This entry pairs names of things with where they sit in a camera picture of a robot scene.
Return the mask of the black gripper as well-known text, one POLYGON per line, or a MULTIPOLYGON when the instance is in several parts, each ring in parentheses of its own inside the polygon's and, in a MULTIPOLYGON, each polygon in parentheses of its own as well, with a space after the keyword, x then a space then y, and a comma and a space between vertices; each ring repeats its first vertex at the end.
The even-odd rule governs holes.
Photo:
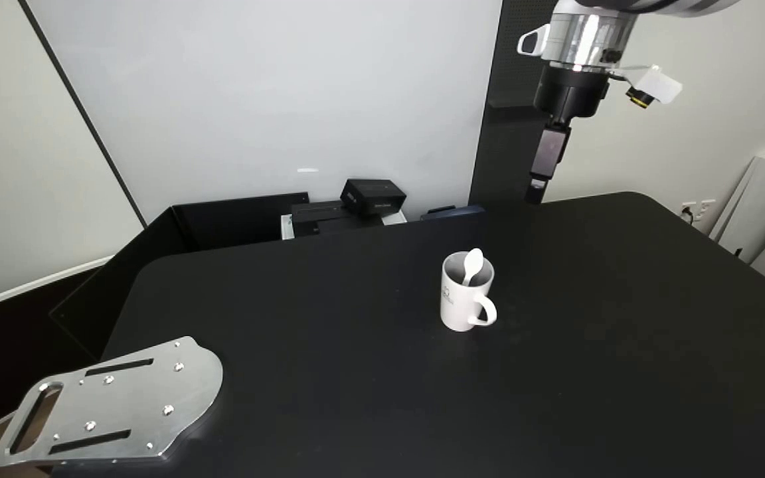
MULTIPOLYGON (((572 72, 547 65, 538 84, 538 109, 554 118, 592 116, 608 92, 608 76, 598 72, 572 72)), ((572 126, 551 121, 535 152, 526 198, 539 205, 567 153, 572 126)))

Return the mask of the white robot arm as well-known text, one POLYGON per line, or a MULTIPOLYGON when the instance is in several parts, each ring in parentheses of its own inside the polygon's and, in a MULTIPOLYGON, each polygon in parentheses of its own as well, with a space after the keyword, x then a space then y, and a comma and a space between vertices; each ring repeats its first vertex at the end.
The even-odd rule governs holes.
POLYGON ((649 109, 672 104, 684 84, 657 63, 626 63, 641 16, 696 19, 721 14, 740 0, 558 0, 551 20, 525 32, 515 53, 539 57, 545 72, 535 105, 545 113, 526 198, 539 205, 567 153, 572 121, 592 116, 612 83, 627 84, 627 97, 649 109))

